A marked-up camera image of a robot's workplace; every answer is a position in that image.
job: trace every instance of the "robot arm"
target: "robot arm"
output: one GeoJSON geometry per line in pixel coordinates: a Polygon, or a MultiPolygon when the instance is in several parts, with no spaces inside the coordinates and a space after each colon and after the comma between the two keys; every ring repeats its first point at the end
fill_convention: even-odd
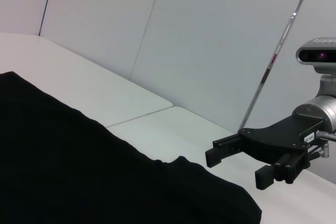
{"type": "Polygon", "coordinates": [[[264,190],[277,181],[292,184],[310,161],[329,157],[328,141],[336,142],[336,38],[314,39],[296,53],[303,65],[313,65],[321,77],[317,96],[298,106],[291,116],[263,129],[244,128],[214,141],[205,153],[208,167],[245,152],[269,165],[255,172],[256,185],[264,190]]]}

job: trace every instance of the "black garment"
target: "black garment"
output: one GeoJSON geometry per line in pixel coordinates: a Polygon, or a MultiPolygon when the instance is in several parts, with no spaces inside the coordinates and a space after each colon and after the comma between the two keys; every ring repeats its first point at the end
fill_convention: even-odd
{"type": "Polygon", "coordinates": [[[0,93],[0,223],[260,223],[200,165],[153,161],[13,72],[0,93]]]}

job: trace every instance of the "white wall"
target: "white wall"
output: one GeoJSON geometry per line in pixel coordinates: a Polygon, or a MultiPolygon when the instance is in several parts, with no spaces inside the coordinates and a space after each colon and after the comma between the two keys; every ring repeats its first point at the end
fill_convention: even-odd
{"type": "MultiPolygon", "coordinates": [[[[287,116],[300,104],[314,98],[320,74],[313,67],[300,65],[296,50],[316,37],[335,37],[336,5],[333,0],[305,0],[287,41],[269,75],[247,127],[266,127],[287,116]]],[[[336,183],[336,144],[331,143],[330,158],[311,162],[310,171],[336,183]]]]}
{"type": "Polygon", "coordinates": [[[38,35],[47,0],[0,0],[0,32],[38,35]]]}
{"type": "Polygon", "coordinates": [[[298,0],[156,0],[131,81],[237,131],[298,0]]]}
{"type": "Polygon", "coordinates": [[[49,0],[41,35],[129,78],[154,0],[49,0]]]}

